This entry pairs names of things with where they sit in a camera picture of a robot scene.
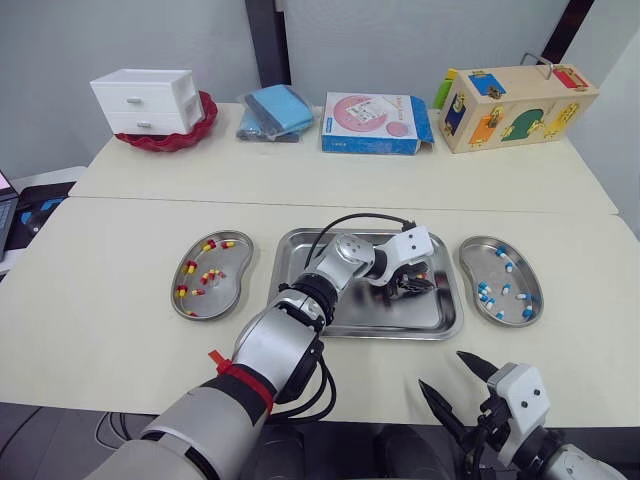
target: laptop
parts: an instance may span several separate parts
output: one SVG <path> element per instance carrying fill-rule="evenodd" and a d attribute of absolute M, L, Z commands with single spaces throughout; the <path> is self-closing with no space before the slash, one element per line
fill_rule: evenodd
<path fill-rule="evenodd" d="M 0 172 L 0 261 L 4 257 L 4 246 L 7 242 L 16 205 L 18 205 L 18 192 Z"/>

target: white plastic drawer unit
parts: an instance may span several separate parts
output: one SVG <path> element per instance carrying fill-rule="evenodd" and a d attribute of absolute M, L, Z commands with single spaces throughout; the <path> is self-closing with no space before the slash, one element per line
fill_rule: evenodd
<path fill-rule="evenodd" d="M 191 70 L 122 69 L 91 82 L 113 133 L 189 133 L 202 119 Z"/>

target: red band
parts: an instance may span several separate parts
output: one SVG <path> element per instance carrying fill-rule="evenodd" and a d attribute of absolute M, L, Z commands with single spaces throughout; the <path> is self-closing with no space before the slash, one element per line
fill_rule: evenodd
<path fill-rule="evenodd" d="M 240 380 L 245 385 L 248 385 L 251 390 L 260 395 L 260 398 L 262 398 L 265 405 L 267 406 L 267 411 L 271 413 L 271 410 L 273 409 L 273 396 L 271 395 L 271 392 L 269 392 L 269 389 L 267 389 L 267 387 L 265 387 L 250 373 L 234 366 L 231 363 L 231 360 L 224 358 L 217 350 L 209 352 L 209 356 L 214 362 L 216 362 L 216 365 L 218 365 L 216 370 L 218 370 L 219 375 L 231 375 Z"/>
<path fill-rule="evenodd" d="M 234 365 L 231 365 L 225 373 L 236 377 L 238 380 L 251 387 L 251 390 L 260 395 L 260 398 L 262 398 L 267 406 L 267 411 L 271 413 L 271 409 L 273 408 L 273 397 L 267 387 L 265 387 L 258 379 Z"/>

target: wooden toy box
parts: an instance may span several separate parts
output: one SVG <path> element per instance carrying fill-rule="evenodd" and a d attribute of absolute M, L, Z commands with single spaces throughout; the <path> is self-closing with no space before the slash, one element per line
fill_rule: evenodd
<path fill-rule="evenodd" d="M 453 153 L 548 142 L 597 96 L 573 65 L 459 70 L 438 126 Z"/>

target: red bowl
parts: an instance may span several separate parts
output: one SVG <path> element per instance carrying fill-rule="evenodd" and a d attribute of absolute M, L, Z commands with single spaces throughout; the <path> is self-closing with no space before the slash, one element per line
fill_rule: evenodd
<path fill-rule="evenodd" d="M 200 101 L 204 110 L 204 118 L 193 126 L 191 132 L 172 133 L 171 135 L 129 135 L 116 133 L 116 138 L 134 147 L 149 152 L 175 152 L 181 148 L 191 147 L 211 133 L 211 126 L 218 115 L 218 107 L 211 95 L 200 90 Z"/>

